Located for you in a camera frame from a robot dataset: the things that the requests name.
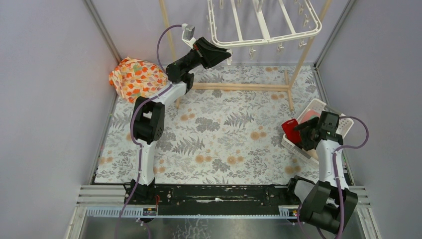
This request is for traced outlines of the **white perforated plastic basket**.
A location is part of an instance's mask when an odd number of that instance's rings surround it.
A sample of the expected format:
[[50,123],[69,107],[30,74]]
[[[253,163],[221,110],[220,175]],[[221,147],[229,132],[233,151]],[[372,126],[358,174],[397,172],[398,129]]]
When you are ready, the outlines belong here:
[[[296,120],[298,121],[298,123],[300,123],[301,118],[303,117],[304,113],[307,110],[314,110],[316,112],[319,112],[320,114],[322,111],[327,111],[327,112],[338,114],[341,117],[345,116],[345,114],[336,111],[334,108],[330,107],[323,101],[315,98],[315,99],[312,99],[310,103],[302,111],[302,113],[300,113],[299,116],[296,117]],[[354,121],[352,119],[340,119],[339,126],[336,130],[336,133],[341,134],[342,137],[345,138],[348,132],[350,131],[350,129],[352,128],[353,124],[354,124]],[[287,149],[287,151],[294,154],[295,157],[300,159],[301,161],[311,164],[313,167],[317,167],[319,165],[319,161],[316,161],[314,158],[309,156],[305,150],[302,150],[301,148],[297,147],[295,144],[290,142],[286,138],[285,134],[282,134],[281,145],[284,146]]]

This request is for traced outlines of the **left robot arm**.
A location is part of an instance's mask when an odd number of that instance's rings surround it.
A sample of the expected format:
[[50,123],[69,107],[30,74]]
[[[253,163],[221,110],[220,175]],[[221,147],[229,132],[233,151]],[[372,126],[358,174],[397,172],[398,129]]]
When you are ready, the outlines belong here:
[[130,187],[125,188],[125,204],[147,205],[156,198],[154,156],[156,144],[165,129],[165,108],[193,87],[194,74],[190,71],[198,66],[212,68],[230,57],[229,50],[211,44],[204,37],[194,40],[185,56],[166,67],[169,83],[149,98],[137,98],[130,134],[133,143],[139,146],[138,168]]

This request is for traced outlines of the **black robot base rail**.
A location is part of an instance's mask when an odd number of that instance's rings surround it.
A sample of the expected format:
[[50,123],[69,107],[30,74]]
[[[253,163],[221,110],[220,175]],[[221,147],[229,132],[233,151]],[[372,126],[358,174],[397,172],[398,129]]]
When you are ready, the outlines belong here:
[[149,203],[164,212],[270,213],[278,206],[296,208],[300,200],[286,185],[154,184],[156,198]]

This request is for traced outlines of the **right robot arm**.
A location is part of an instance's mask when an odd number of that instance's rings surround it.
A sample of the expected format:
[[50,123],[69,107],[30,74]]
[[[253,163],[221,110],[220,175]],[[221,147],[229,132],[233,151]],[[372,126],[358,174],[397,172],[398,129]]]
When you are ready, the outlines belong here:
[[314,149],[319,160],[319,180],[312,182],[295,176],[288,183],[285,197],[298,205],[297,221],[315,226],[342,238],[344,228],[357,204],[358,195],[349,189],[342,171],[343,137],[337,133],[340,116],[323,111],[294,127],[301,137],[300,146]]

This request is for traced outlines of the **white clip sock hanger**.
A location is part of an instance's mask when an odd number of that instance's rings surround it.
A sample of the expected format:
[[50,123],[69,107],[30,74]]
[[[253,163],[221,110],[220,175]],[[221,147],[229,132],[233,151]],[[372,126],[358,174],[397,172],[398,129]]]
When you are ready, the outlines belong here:
[[232,54],[228,65],[306,62],[322,32],[329,0],[209,0],[211,42]]

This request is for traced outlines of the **red sock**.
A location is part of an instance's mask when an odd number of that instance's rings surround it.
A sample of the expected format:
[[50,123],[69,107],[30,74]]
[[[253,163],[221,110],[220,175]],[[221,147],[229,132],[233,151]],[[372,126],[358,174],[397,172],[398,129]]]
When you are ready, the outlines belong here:
[[286,138],[293,144],[300,144],[302,142],[299,131],[294,130],[294,128],[298,125],[299,124],[296,119],[290,119],[281,124]]

